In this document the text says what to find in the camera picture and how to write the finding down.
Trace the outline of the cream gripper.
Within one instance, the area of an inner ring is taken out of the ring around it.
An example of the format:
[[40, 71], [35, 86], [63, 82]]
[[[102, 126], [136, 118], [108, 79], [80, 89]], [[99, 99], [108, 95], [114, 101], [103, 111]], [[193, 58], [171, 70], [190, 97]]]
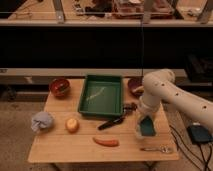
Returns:
[[138, 114], [136, 116], [136, 121], [140, 123], [146, 117], [149, 117], [152, 121], [155, 120], [157, 108], [156, 107], [145, 107], [145, 106], [138, 106], [137, 107]]

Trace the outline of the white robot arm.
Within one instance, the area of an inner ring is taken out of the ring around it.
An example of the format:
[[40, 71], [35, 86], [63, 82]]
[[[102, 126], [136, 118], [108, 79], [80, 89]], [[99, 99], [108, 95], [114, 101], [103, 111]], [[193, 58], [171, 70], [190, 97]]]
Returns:
[[170, 69], [145, 74], [142, 80], [144, 92], [138, 103], [139, 113], [153, 116], [161, 101], [165, 100], [213, 133], [213, 102], [178, 88], [174, 82], [175, 74]]

